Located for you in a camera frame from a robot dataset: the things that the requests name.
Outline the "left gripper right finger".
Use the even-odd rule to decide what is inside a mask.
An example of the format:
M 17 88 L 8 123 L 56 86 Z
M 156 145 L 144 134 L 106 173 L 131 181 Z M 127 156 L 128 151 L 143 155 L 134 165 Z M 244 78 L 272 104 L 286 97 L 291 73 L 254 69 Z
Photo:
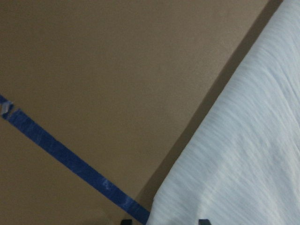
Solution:
M 211 225 L 211 222 L 209 219 L 199 219 L 198 224 L 199 225 Z

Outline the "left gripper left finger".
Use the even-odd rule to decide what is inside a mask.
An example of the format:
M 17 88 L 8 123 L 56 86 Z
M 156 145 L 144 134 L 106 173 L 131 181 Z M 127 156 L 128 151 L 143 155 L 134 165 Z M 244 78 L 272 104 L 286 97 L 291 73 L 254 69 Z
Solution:
M 133 224 L 133 220 L 131 219 L 123 219 L 121 220 L 120 225 L 132 225 Z

